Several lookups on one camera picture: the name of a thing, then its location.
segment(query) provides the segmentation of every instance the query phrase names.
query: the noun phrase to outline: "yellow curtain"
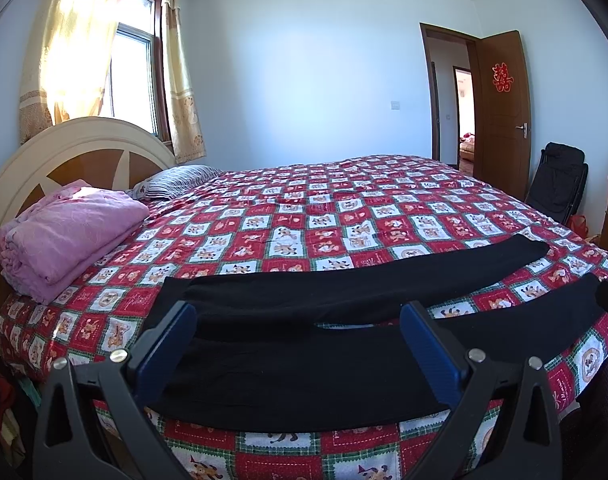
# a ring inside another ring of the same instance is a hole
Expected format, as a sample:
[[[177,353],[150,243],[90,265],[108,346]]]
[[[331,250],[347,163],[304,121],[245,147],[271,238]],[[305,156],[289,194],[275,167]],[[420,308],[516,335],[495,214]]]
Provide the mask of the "yellow curtain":
[[[42,0],[20,91],[23,144],[53,124],[98,115],[120,0]]]
[[[168,122],[177,163],[206,155],[201,135],[191,76],[181,43],[180,6],[178,0],[162,0],[162,44],[164,49],[164,88]]]

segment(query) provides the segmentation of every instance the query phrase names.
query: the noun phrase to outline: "black pants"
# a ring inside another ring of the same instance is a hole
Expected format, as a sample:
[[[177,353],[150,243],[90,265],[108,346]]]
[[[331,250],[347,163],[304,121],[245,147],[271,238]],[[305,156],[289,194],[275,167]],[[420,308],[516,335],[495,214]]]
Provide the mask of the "black pants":
[[[393,319],[402,303],[430,306],[469,294],[546,250],[516,236],[363,269],[168,279],[144,328],[183,298],[198,311],[198,329],[151,407],[186,422],[261,433],[341,430],[435,413],[444,407],[397,326],[325,330],[313,323]],[[519,307],[440,323],[493,359],[538,355],[546,362],[604,313],[594,300],[597,284],[589,275]]]

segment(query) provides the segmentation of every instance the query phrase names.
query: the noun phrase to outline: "bedsheet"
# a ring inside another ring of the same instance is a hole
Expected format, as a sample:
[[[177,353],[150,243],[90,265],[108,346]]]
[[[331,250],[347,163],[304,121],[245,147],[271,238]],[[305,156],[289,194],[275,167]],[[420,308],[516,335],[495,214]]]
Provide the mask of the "bedsheet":
[[[431,315],[510,308],[586,272],[608,279],[606,251],[503,192],[417,156],[229,172],[150,210],[141,229],[52,304],[8,298],[0,311],[0,345],[13,367],[42,379],[58,356],[81,364],[127,348],[166,276],[347,269],[476,247],[520,232],[547,241],[546,257],[494,286],[431,308]],[[546,364],[560,412],[607,356],[605,314]],[[356,377],[353,387],[377,388],[380,381]],[[497,404],[489,406],[467,467],[479,459],[498,410]],[[347,431],[256,434],[148,414],[200,480],[399,479],[447,416]],[[116,433],[105,406],[100,418]]]

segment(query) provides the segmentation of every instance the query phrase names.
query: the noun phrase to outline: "door handle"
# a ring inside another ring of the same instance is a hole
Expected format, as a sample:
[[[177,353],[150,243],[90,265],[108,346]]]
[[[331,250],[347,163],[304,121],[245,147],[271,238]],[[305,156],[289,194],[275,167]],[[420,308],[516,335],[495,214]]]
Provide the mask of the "door handle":
[[[526,139],[528,133],[529,133],[529,125],[527,123],[524,123],[524,126],[515,126],[515,128],[517,128],[518,130],[523,130],[524,131],[524,139]]]

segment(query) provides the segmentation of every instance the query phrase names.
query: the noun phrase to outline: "cream arched headboard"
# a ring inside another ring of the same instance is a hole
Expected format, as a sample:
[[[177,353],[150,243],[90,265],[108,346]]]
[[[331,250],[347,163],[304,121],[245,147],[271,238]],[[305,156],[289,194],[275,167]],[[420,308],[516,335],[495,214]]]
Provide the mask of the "cream arched headboard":
[[[135,124],[85,117],[52,126],[21,146],[0,170],[0,227],[78,178],[125,190],[174,165],[170,150]],[[0,304],[9,292],[0,277]]]

